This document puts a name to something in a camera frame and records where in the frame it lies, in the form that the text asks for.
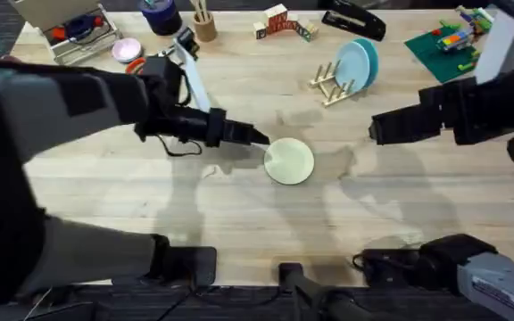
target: red object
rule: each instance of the red object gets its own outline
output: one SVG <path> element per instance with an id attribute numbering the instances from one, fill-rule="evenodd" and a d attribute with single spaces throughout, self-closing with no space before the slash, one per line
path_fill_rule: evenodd
<path id="1" fill-rule="evenodd" d="M 127 74 L 141 74 L 142 73 L 142 70 L 140 69 L 142 67 L 142 65 L 144 65 L 146 63 L 146 59 L 144 57 L 140 57 L 136 60 L 134 60 L 133 62 L 131 62 L 127 67 L 126 67 L 126 73 Z"/>
<path id="2" fill-rule="evenodd" d="M 104 25 L 103 17 L 95 16 L 95 27 L 102 27 Z"/>
<path id="3" fill-rule="evenodd" d="M 53 28 L 53 30 L 51 30 L 51 37 L 53 37 L 55 40 L 64 40 L 67 38 L 65 36 L 63 27 Z"/>

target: green lego baseplate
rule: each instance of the green lego baseplate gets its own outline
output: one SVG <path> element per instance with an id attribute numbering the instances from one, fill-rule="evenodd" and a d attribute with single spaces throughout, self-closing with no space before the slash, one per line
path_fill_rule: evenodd
<path id="1" fill-rule="evenodd" d="M 470 45 L 463 49 L 453 49 L 449 52 L 444 52 L 439 49 L 435 44 L 437 41 L 445 36 L 449 36 L 456 30 L 449 27 L 441 27 L 442 34 L 439 36 L 432 35 L 431 32 L 415 37 L 406 41 L 404 44 L 418 57 L 421 63 L 434 74 L 434 77 L 439 82 L 444 83 L 448 80 L 457 78 L 471 70 L 460 70 L 459 65 L 467 65 L 473 62 L 473 53 L 476 49 Z"/>

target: plate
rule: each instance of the plate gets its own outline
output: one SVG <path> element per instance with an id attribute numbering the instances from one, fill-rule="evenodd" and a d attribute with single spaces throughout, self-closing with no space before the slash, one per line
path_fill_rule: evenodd
<path id="1" fill-rule="evenodd" d="M 112 57 L 119 62 L 132 62 L 142 54 L 142 45 L 134 38 L 118 40 L 112 46 Z"/>
<path id="2" fill-rule="evenodd" d="M 336 70 L 336 83 L 342 86 L 354 79 L 350 93 L 355 93 L 364 88 L 370 76 L 369 56 L 364 47 L 358 43 L 350 42 L 343 45 L 336 55 L 340 60 Z"/>
<path id="3" fill-rule="evenodd" d="M 360 38 L 354 40 L 354 42 L 361 44 L 364 50 L 366 50 L 366 54 L 368 54 L 368 59 L 370 61 L 370 75 L 368 77 L 368 82 L 364 86 L 366 88 L 372 85 L 378 74 L 378 51 L 374 43 L 367 39 Z"/>
<path id="4" fill-rule="evenodd" d="M 314 169 L 311 148 L 294 138 L 281 138 L 265 152 L 265 171 L 280 184 L 296 185 L 305 181 Z"/>

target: label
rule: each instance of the label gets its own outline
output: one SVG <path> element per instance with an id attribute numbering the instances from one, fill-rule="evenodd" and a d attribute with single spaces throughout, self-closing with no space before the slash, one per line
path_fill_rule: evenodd
<path id="1" fill-rule="evenodd" d="M 495 285 L 490 284 L 486 280 L 473 276 L 471 278 L 473 288 L 482 294 L 499 301 L 501 304 L 514 309 L 514 295 L 508 291 L 497 288 Z"/>

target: cup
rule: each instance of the cup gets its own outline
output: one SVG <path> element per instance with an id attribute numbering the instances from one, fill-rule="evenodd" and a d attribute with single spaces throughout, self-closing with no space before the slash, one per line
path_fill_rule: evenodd
<path id="1" fill-rule="evenodd" d="M 218 30 L 215 29 L 215 21 L 213 20 L 213 14 L 207 12 L 208 20 L 203 22 L 197 16 L 194 15 L 194 30 L 197 38 L 203 42 L 210 42 L 218 36 Z"/>
<path id="2" fill-rule="evenodd" d="M 156 35 L 171 35 L 178 32 L 182 26 L 182 19 L 174 0 L 154 0 L 151 3 L 140 0 L 138 8 Z"/>

